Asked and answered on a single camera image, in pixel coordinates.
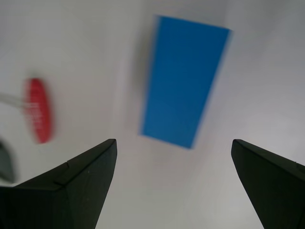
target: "dark object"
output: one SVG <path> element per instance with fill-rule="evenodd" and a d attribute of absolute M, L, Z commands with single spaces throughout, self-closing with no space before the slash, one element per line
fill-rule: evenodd
<path fill-rule="evenodd" d="M 1 229 L 94 229 L 117 157 L 109 139 L 16 187 L 0 188 Z"/>
<path fill-rule="evenodd" d="M 238 176 L 265 229 L 305 228 L 305 167 L 243 140 L 234 140 Z"/>
<path fill-rule="evenodd" d="M 15 173 L 10 157 L 10 152 L 3 143 L 0 142 L 0 178 L 3 180 L 14 183 Z"/>

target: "white table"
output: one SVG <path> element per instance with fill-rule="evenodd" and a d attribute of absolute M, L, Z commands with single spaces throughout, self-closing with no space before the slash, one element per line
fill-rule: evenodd
<path fill-rule="evenodd" d="M 241 138 L 305 164 L 301 1 L 0 2 L 0 91 L 21 96 L 26 72 L 37 70 L 56 115 L 55 138 L 36 145 L 22 114 L 0 104 L 19 183 L 116 138 L 97 229 L 263 228 L 230 148 Z M 190 151 L 138 135 L 154 14 L 234 31 Z"/>

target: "gray object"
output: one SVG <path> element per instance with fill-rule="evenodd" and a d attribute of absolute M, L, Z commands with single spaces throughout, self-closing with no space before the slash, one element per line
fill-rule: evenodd
<path fill-rule="evenodd" d="M 8 149 L 0 143 L 0 179 L 14 183 L 15 174 Z"/>

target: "red cap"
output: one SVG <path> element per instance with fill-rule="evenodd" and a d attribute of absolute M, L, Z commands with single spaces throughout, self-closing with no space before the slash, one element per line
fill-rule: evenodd
<path fill-rule="evenodd" d="M 48 95 L 41 79 L 29 80 L 26 112 L 39 143 L 48 142 L 52 135 L 52 116 Z"/>

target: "blue rectangular block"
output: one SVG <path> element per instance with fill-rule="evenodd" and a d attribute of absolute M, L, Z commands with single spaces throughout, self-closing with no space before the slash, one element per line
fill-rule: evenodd
<path fill-rule="evenodd" d="M 142 134 L 191 148 L 229 30 L 160 17 Z"/>

